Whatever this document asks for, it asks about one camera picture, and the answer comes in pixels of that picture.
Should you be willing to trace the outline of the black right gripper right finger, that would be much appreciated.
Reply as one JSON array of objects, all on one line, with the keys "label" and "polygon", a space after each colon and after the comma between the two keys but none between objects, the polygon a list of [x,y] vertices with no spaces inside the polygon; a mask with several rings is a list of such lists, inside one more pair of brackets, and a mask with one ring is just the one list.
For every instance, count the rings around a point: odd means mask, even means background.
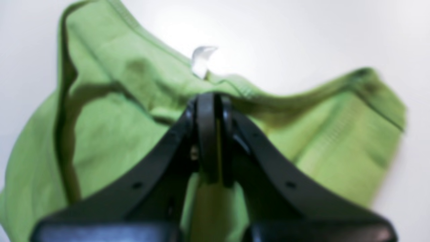
[{"label": "black right gripper right finger", "polygon": [[238,182],[249,216],[243,242],[396,242],[392,224],[299,171],[220,96],[221,171]]}]

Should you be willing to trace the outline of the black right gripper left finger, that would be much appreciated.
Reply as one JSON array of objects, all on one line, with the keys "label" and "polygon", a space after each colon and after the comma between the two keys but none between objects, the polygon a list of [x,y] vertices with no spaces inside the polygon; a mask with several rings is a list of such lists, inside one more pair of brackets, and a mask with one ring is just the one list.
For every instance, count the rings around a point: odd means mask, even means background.
[{"label": "black right gripper left finger", "polygon": [[42,219],[32,242],[182,242],[189,178],[220,179],[221,96],[193,98],[135,167],[83,201]]}]

